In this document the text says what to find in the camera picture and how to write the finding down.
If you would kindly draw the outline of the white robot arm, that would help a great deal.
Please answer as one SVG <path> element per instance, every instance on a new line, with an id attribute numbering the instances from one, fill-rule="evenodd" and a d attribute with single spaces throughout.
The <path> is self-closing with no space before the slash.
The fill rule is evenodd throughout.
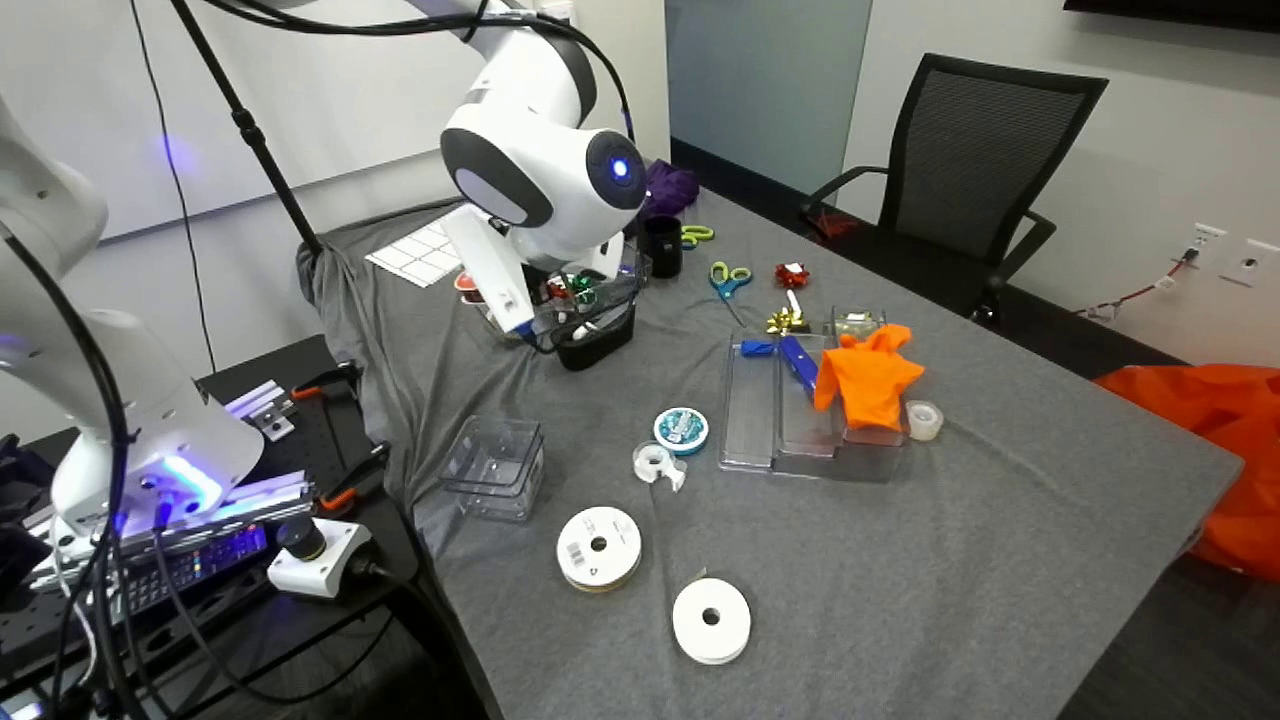
<path id="1" fill-rule="evenodd" d="M 446 180 L 465 197 L 434 230 L 456 248 L 499 332 L 526 328 L 533 262 L 613 270 L 623 229 L 649 198 L 633 128 L 593 128 L 597 45 L 533 0 L 408 0 L 414 20 L 331 25 L 273 0 L 206 0 L 238 20 L 310 37 L 450 30 L 482 56 L 441 128 Z"/>

